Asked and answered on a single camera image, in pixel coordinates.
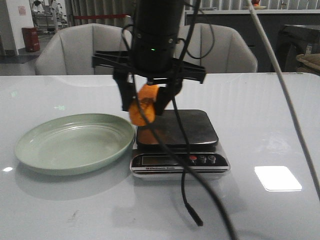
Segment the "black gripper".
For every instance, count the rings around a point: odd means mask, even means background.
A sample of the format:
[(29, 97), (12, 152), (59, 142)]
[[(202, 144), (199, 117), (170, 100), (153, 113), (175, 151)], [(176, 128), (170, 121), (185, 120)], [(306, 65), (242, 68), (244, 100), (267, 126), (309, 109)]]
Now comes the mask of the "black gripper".
[(154, 103), (155, 114), (161, 116), (172, 100), (182, 89), (183, 80), (204, 82), (206, 70), (203, 66), (183, 61), (177, 75), (174, 76), (174, 70), (179, 60), (171, 59), (172, 68), (163, 73), (152, 73), (139, 70), (133, 67), (130, 62), (127, 51), (96, 51), (92, 56), (92, 67), (101, 66), (113, 68), (113, 79), (117, 83), (122, 101), (122, 110), (129, 111), (129, 107), (136, 95), (133, 77), (134, 75), (147, 78), (148, 84), (165, 84), (158, 89)]

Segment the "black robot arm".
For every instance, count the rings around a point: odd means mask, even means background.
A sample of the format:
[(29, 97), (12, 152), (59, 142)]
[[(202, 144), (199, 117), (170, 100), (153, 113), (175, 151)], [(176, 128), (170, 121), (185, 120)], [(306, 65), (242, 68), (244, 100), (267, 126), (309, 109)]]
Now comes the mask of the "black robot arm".
[(148, 85), (161, 87), (155, 101), (155, 113), (161, 115), (180, 92), (184, 79), (203, 83), (203, 66), (183, 60), (193, 28), (189, 29), (182, 53), (174, 57), (185, 2), (183, 0), (139, 0), (132, 26), (131, 45), (122, 51), (96, 51), (92, 67), (112, 67), (118, 85), (123, 111), (128, 111), (136, 93), (129, 74), (145, 77)]

